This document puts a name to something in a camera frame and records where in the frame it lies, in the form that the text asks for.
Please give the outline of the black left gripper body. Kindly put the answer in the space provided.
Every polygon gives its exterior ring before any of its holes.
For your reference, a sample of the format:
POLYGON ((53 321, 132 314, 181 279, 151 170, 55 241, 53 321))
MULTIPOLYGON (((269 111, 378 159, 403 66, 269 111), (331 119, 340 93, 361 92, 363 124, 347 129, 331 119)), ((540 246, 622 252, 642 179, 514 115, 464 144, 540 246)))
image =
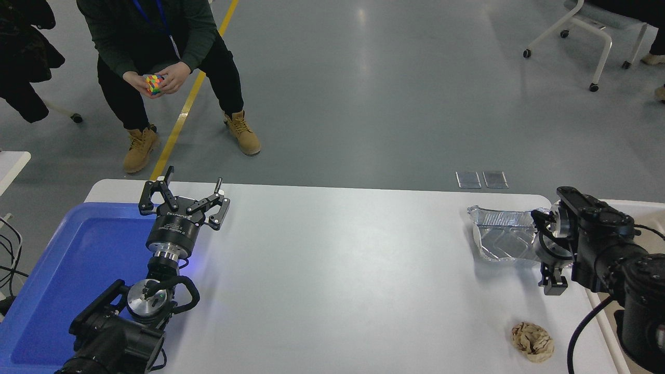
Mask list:
POLYGON ((178 258, 189 258, 192 255, 200 225, 205 219, 202 211, 187 212, 187 208, 195 202, 194 199, 176 199, 177 211, 172 211, 166 202, 160 204, 157 207, 156 220, 145 243, 147 249, 152 253, 176 251, 178 258))

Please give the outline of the person's right hand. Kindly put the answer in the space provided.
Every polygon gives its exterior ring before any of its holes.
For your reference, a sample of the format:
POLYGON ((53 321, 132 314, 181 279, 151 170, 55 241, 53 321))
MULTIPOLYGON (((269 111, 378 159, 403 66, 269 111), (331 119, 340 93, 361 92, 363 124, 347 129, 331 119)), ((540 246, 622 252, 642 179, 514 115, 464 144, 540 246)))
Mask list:
POLYGON ((148 99, 157 99, 158 97, 161 96, 160 93, 153 95, 151 87, 148 84, 147 80, 145 80, 145 77, 143 75, 136 73, 135 71, 125 72, 123 74, 123 79, 126 81, 126 83, 135 88, 137 92, 147 97, 148 99))

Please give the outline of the person's left hand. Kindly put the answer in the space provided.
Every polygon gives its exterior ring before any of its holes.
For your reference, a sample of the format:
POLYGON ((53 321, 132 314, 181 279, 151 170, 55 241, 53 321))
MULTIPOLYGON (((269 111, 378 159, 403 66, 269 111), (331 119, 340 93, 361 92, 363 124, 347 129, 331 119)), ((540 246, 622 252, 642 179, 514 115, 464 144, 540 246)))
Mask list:
POLYGON ((159 86, 160 93, 170 95, 178 92, 191 73, 192 70, 190 67, 182 61, 171 64, 161 71, 156 72, 157 75, 164 77, 163 82, 159 86))

